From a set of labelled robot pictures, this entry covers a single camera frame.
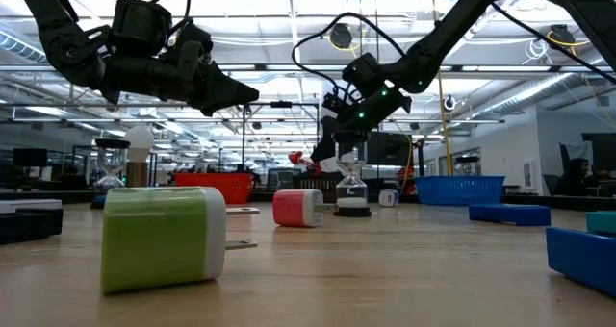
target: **white wall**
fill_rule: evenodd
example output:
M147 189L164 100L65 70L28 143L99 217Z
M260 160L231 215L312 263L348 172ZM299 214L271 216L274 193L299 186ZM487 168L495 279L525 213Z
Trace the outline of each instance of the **white wall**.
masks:
M543 174L562 175L558 143L581 146L583 133L615 133L616 129L590 113L540 112L537 114L541 170Z
M481 174L504 175L506 185L524 185L524 163L535 161L535 182L542 181L540 170L537 112L535 107L524 109L524 114L504 118L504 124L482 124L472 130L469 138L451 138L451 154L480 148ZM423 151L423 159L436 159L446 155L444 144L431 144ZM534 192L543 193L541 184Z
M0 148L44 148L71 153L73 145L90 145L95 133L75 128L43 124L43 130L32 130L30 124L0 125Z

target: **pink charger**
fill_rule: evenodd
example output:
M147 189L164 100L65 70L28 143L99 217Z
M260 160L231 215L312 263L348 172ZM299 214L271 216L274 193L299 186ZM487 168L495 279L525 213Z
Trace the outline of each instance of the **pink charger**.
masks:
M279 190L273 196L273 221L281 226L317 227L323 222L323 194L317 189Z

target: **blue block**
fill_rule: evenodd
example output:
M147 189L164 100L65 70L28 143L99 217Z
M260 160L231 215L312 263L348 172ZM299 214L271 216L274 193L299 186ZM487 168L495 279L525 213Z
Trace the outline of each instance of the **blue block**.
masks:
M583 232L546 229L551 269L616 297L616 239Z
M469 219L491 222L512 222L516 226L550 226L550 208L527 205L472 205Z

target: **black stand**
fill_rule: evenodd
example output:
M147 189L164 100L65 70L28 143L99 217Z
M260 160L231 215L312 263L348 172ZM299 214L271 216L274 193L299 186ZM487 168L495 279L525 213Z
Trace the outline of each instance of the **black stand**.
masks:
M372 212L370 208L338 208L338 211L334 213L334 216L342 217L371 217Z

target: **wooden table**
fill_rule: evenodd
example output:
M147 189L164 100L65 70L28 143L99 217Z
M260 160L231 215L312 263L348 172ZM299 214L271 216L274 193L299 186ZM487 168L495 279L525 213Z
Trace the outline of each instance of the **wooden table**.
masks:
M0 247L0 326L607 326L616 300L548 268L544 228L405 204L318 229L229 218L209 283L101 296L101 212L66 207L61 237ZM584 229L584 213L554 212Z

